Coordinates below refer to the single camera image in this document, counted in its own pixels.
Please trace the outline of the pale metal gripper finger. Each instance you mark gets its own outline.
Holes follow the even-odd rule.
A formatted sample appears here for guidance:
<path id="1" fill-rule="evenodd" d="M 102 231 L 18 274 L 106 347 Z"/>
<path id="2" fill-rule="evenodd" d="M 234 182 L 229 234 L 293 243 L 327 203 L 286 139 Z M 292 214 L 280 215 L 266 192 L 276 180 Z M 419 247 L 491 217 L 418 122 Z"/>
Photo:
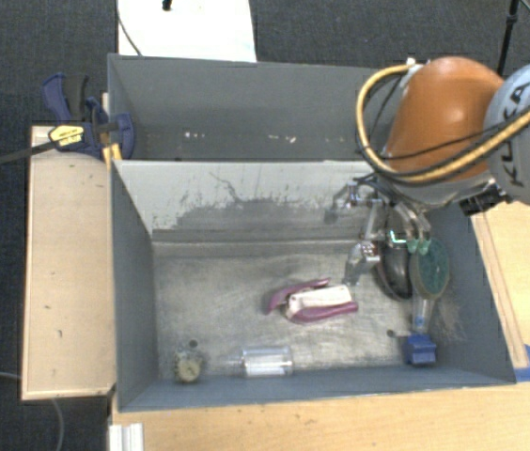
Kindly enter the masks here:
<path id="1" fill-rule="evenodd" d="M 344 268 L 342 282 L 355 286 L 361 276 L 370 272 L 380 263 L 378 244 L 374 241 L 361 241 L 350 249 Z"/>
<path id="2" fill-rule="evenodd" d="M 331 225 L 339 219 L 353 215 L 362 202 L 363 198 L 359 195 L 356 183 L 344 185 L 333 195 L 330 206 L 325 210 L 324 223 Z"/>

